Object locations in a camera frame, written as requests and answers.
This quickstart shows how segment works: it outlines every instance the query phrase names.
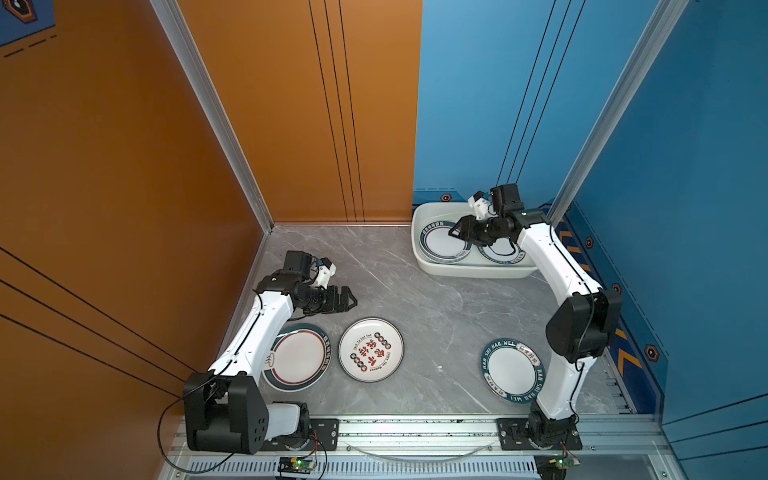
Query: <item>plate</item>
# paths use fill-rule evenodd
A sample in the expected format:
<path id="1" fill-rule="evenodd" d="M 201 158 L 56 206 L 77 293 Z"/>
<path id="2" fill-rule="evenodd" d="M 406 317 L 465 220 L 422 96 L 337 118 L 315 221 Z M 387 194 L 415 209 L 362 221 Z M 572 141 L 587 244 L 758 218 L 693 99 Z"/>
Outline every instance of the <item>plate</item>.
<path id="1" fill-rule="evenodd" d="M 437 263 L 456 263 L 464 260 L 472 245 L 448 235 L 456 223 L 448 220 L 432 222 L 422 229 L 419 237 L 424 254 Z"/>
<path id="2" fill-rule="evenodd" d="M 361 382 L 378 382 L 392 375 L 402 361 L 402 351 L 400 332 L 380 318 L 355 322 L 339 342 L 341 366 Z"/>
<path id="3" fill-rule="evenodd" d="M 490 342 L 482 352 L 480 369 L 491 390 L 513 403 L 533 401 L 546 378 L 538 355 L 515 339 Z"/>
<path id="4" fill-rule="evenodd" d="M 482 256 L 500 265 L 514 265 L 525 258 L 525 252 L 508 238 L 500 238 L 489 247 L 478 247 Z"/>
<path id="5" fill-rule="evenodd" d="M 297 392 L 323 376 L 331 361 L 328 334 L 310 323 L 283 327 L 275 337 L 262 375 L 281 392 Z"/>

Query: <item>corner trim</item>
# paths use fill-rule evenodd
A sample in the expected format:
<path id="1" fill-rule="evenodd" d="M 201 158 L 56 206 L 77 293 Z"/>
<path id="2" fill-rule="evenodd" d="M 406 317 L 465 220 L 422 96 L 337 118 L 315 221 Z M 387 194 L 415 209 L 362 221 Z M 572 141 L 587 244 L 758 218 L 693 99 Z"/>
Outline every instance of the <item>corner trim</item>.
<path id="1" fill-rule="evenodd" d="M 243 148 L 237 140 L 237 135 L 232 128 L 227 112 L 224 110 L 219 94 L 216 92 L 214 83 L 205 68 L 203 58 L 197 50 L 192 33 L 184 21 L 179 4 L 176 0 L 150 0 L 150 3 L 157 19 L 163 26 L 163 30 L 165 30 L 170 45 L 176 52 L 184 73 L 187 74 L 197 100 L 203 107 L 205 116 L 219 140 L 221 149 L 224 150 L 224 154 L 230 162 L 232 171 L 240 183 L 240 188 L 243 189 L 253 214 L 259 221 L 264 234 L 269 234 L 274 225 L 272 216 L 266 207 L 264 197 L 253 177 L 253 172 L 245 158 Z"/>
<path id="2" fill-rule="evenodd" d="M 634 46 L 632 55 L 627 60 L 621 76 L 616 81 L 600 116 L 594 122 L 592 131 L 589 132 L 584 146 L 581 147 L 581 151 L 552 203 L 549 217 L 554 225 L 560 222 L 568 206 L 576 197 L 578 189 L 581 188 L 589 170 L 603 151 L 608 138 L 614 133 L 621 116 L 624 115 L 629 102 L 640 84 L 643 83 L 645 75 L 650 70 L 651 65 L 654 64 L 661 47 L 666 43 L 686 5 L 688 5 L 688 0 L 660 0 L 656 5 L 648 25 L 645 26 L 637 45 Z"/>
<path id="3" fill-rule="evenodd" d="M 227 331 L 224 333 L 224 337 L 221 340 L 221 345 L 219 345 L 219 353 L 216 355 L 216 358 L 219 358 L 221 354 L 224 353 L 224 349 L 227 348 L 227 345 L 229 345 L 229 343 L 232 341 L 232 338 L 234 338 L 237 329 L 240 328 L 243 320 L 245 320 L 244 314 L 247 311 L 250 311 L 250 307 L 253 305 L 253 299 L 255 298 L 255 295 L 253 295 L 252 289 L 256 284 L 257 271 L 259 270 L 261 257 L 264 256 L 264 250 L 266 250 L 266 239 L 268 237 L 269 234 L 267 233 L 261 237 L 259 248 L 256 250 L 256 256 L 253 258 L 253 262 L 250 264 L 250 271 L 248 272 L 248 277 L 246 278 L 245 284 L 243 285 L 243 291 L 240 292 L 240 298 L 237 299 L 235 311 L 232 313 L 230 324 L 227 326 Z"/>

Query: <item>orange panel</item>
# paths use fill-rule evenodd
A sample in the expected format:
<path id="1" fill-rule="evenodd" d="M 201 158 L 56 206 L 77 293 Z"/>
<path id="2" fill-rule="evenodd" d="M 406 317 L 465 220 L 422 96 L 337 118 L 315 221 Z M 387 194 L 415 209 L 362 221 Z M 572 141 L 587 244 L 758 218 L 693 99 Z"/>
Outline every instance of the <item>orange panel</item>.
<path id="1" fill-rule="evenodd" d="M 334 151 L 329 123 L 329 110 L 338 116 L 333 70 L 323 65 L 324 88 L 318 62 L 322 4 L 314 29 L 308 2 L 180 4 L 273 219 L 354 221 L 349 173 L 336 161 L 346 168 L 343 144 Z"/>
<path id="2" fill-rule="evenodd" d="M 342 0 L 341 9 L 365 217 L 410 220 L 422 2 Z"/>
<path id="3" fill-rule="evenodd" d="M 55 14 L 55 37 L 0 57 L 0 246 L 205 369 L 258 223 L 150 3 L 60 1 Z M 2 251 L 0 279 L 170 374 L 1 284 L 0 313 L 181 391 L 174 376 L 190 369 Z M 3 478 L 157 475 L 172 395 L 6 319 L 0 362 Z M 166 445 L 177 425 L 167 419 Z"/>
<path id="4" fill-rule="evenodd" d="M 333 144 L 338 157 L 346 214 L 349 221 L 363 221 L 359 170 L 354 150 L 354 129 L 350 119 L 346 62 L 339 20 L 339 6 L 325 0 L 314 0 L 312 20 L 317 34 L 317 48 L 323 69 L 325 95 L 333 126 Z"/>

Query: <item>white robotic arm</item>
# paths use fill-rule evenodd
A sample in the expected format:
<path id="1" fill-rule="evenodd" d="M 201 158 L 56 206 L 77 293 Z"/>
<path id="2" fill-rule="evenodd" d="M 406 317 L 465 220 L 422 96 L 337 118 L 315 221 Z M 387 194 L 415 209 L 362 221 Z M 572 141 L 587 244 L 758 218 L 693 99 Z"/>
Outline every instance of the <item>white robotic arm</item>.
<path id="1" fill-rule="evenodd" d="M 309 438 L 306 403 L 266 405 L 258 384 L 273 342 L 294 309 L 311 316 L 346 312 L 357 305 L 349 287 L 339 292 L 328 286 L 335 272 L 326 258 L 289 251 L 283 268 L 259 282 L 253 308 L 227 349 L 207 373 L 193 373 L 184 385 L 190 449 L 256 453 L 264 441 L 277 436 L 299 443 Z"/>
<path id="2" fill-rule="evenodd" d="M 531 406 L 528 434 L 537 446 L 557 445 L 575 429 L 573 406 L 587 372 L 613 341 L 621 295 L 604 290 L 581 268 L 541 210 L 525 209 L 517 185 L 492 188 L 491 198 L 476 193 L 468 201 L 474 214 L 462 217 L 449 234 L 480 246 L 501 238 L 516 241 L 552 288 L 560 308 L 547 324 L 551 361 Z"/>

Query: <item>gray marble surface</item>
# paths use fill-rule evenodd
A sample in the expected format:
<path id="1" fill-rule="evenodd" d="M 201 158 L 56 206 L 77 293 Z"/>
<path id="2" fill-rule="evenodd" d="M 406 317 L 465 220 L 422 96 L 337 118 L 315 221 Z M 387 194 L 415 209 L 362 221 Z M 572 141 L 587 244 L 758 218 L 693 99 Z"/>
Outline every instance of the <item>gray marble surface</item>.
<path id="1" fill-rule="evenodd" d="M 257 278 L 278 270 L 287 250 L 330 258 L 337 268 L 331 284 L 348 285 L 359 305 L 307 319 L 330 336 L 328 371 L 295 393 L 277 391 L 262 379 L 267 402 L 301 400 L 318 415 L 528 413 L 529 405 L 510 403 L 491 391 L 480 374 L 480 357 L 492 340 L 511 337 L 529 345 L 548 366 L 545 325 L 558 306 L 538 272 L 522 280 L 428 275 L 411 251 L 410 227 L 276 227 Z M 337 358 L 341 335 L 367 316 L 393 323 L 406 345 L 397 371 L 375 383 L 352 379 Z M 588 373 L 578 412 L 619 412 L 606 362 L 601 359 Z"/>

